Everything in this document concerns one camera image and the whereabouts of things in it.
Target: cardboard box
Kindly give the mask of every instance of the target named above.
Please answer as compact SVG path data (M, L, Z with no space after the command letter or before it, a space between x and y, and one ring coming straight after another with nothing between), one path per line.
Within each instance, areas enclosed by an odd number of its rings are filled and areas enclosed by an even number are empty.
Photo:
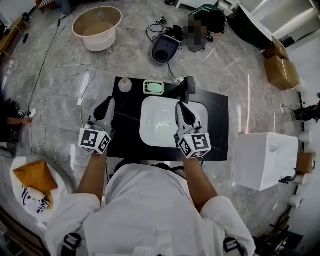
M315 153L299 153L296 162L296 170L301 174L311 174L314 170L316 154Z
M296 67L289 60L275 55L264 61L264 67L270 84L280 90L293 89L299 83Z
M287 61L290 60L286 48L274 37L272 44L264 49L263 55L266 59L270 59L273 56L278 56L280 59L285 59Z

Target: hand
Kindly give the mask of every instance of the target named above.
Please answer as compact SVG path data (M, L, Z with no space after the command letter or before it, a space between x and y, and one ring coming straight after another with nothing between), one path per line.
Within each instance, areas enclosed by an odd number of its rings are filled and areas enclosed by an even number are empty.
M23 118L22 123L23 124L31 124L32 123L32 118L31 117Z

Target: marble floor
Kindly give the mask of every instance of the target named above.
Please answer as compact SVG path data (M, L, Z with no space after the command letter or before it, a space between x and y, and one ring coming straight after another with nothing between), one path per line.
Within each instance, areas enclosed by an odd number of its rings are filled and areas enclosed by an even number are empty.
M86 50L83 41L75 37L70 29L79 14L98 5L116 7L123 15L123 20L117 29L117 39L112 46L112 54L106 50L103 52ZM77 6L73 13L61 22L56 40L44 63L32 102L48 99L69 76L84 72L68 79L50 100L35 103L34 106L42 112L41 122L44 126L40 124L38 113L31 125L32 133L28 127L23 128L16 154L21 156L33 152L53 160L54 147L57 162L89 156L77 146L81 127L80 98L83 94L83 83L92 79L95 72L93 82L83 95L82 116L85 117L97 100L112 94L114 79L118 73L79 64L91 63L102 68L119 70L125 76L132 78L172 82L168 66L159 66L151 61L152 43L148 40L145 30L161 16L165 16L168 26L172 26L185 19L190 12L191 9L187 7L181 6L180 9L176 9L165 5L163 0L121 0ZM26 44L19 40L11 51L13 59L6 60L1 66L2 88L6 96L18 101L24 111L28 109L42 62L55 35L58 19L58 9L46 11L44 14L36 10L29 22L30 28L26 31L29 34ZM67 43L67 48L74 54L75 63L72 55L66 50ZM250 122L249 132L275 131L297 136L301 131L301 124L292 122L290 115L282 115L280 104L297 107L298 93L294 90L280 91L269 84L264 69L264 57L253 46L242 41L231 28L228 28L221 38L214 39L213 43L207 43L205 52L194 53L183 47L170 65L176 77L194 76L198 88L228 96L230 117L228 160L207 162L205 172L218 194L231 199L252 235L263 234L269 224L275 223L287 209L295 185L279 184L258 192L232 182L233 173L237 171L237 166L234 164L234 145L239 133L245 131L247 122L245 119L238 119L238 109L241 109L243 118L247 117L249 75L250 118L255 119ZM88 161L88 158L82 157L61 164L75 187L79 185ZM108 170L114 169L120 161L121 159L108 157ZM0 205L20 223L42 237L45 229L33 217L26 214L14 199L9 175L11 163L11 159L0 156Z

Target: orange cloth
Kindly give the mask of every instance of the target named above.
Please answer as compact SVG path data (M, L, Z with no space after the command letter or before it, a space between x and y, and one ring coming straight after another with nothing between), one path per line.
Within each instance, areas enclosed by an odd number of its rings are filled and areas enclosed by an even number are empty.
M47 195L51 190L58 188L45 162L36 161L13 170L16 177L26 187L32 187Z

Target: white shirt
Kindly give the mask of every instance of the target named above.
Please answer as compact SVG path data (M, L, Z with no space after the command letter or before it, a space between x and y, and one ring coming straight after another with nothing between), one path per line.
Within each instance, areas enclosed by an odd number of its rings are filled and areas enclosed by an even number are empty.
M45 234L51 255L60 255L65 236L75 232L84 233L89 255L222 256L226 237L235 238L245 255L255 251L229 199L214 197L198 213L186 180L142 164L115 173L103 208L93 194L68 195Z

